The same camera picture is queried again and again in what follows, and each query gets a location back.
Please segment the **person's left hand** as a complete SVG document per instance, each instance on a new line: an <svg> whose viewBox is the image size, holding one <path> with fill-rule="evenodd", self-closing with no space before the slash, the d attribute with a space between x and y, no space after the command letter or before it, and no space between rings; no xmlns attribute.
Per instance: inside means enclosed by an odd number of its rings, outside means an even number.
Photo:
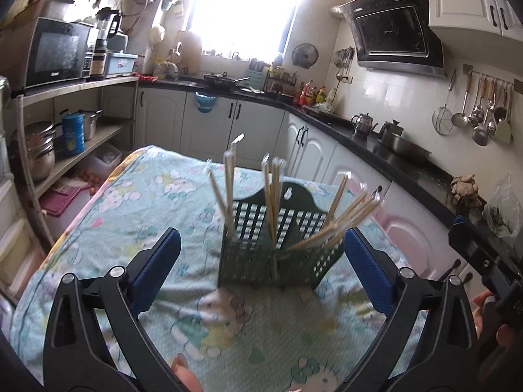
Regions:
<svg viewBox="0 0 523 392"><path fill-rule="evenodd" d="M198 381L196 375L189 369L188 362L185 356L178 353L171 365L171 371L177 376L177 379L182 381L183 385L191 392L202 392L203 388Z"/></svg>

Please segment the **person's right hand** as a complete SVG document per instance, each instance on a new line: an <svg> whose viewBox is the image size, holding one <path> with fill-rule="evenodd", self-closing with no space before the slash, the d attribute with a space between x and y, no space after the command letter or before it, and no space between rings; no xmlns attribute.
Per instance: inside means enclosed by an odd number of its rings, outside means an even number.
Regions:
<svg viewBox="0 0 523 392"><path fill-rule="evenodd" d="M472 300L479 346L481 391L522 391L522 327L501 322L497 297L484 290Z"/></svg>

